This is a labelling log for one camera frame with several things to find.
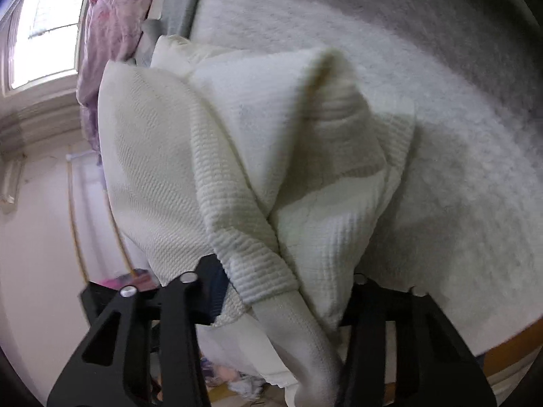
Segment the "white knit sweater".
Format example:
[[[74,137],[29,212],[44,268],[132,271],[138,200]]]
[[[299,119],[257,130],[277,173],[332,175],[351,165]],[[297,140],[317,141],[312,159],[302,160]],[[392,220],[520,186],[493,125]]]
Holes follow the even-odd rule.
[[[100,152],[114,218],[162,284],[206,254],[230,285],[205,351],[240,335],[296,406],[335,402],[334,344],[353,273],[401,181],[411,103],[362,93],[331,48],[254,53],[164,36],[152,62],[108,62]]]

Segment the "pink box on floor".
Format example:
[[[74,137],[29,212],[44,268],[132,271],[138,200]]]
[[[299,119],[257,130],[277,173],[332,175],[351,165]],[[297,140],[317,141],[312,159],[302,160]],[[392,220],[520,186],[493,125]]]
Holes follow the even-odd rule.
[[[127,286],[134,286],[139,291],[156,289],[158,282],[152,272],[147,269],[136,268],[133,273],[107,278],[98,282],[99,285],[109,289],[120,290]]]

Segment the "pink purple floral quilt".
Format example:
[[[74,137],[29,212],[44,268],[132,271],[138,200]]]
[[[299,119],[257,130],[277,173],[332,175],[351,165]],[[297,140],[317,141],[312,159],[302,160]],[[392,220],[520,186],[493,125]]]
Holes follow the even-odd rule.
[[[152,0],[88,0],[76,99],[86,140],[99,152],[97,100],[108,62],[131,58]]]

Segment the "window with white frame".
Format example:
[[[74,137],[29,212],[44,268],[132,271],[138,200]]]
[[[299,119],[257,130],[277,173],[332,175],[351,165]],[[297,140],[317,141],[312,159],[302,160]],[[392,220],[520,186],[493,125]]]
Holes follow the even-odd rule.
[[[87,0],[22,0],[7,21],[5,95],[77,75]]]

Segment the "grey hoodie with drawstrings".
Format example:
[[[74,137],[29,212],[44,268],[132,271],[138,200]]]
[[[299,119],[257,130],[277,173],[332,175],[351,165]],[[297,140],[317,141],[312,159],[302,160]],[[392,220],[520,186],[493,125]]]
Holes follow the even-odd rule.
[[[162,35],[189,37],[199,0],[153,0],[143,24],[144,38],[155,45]]]

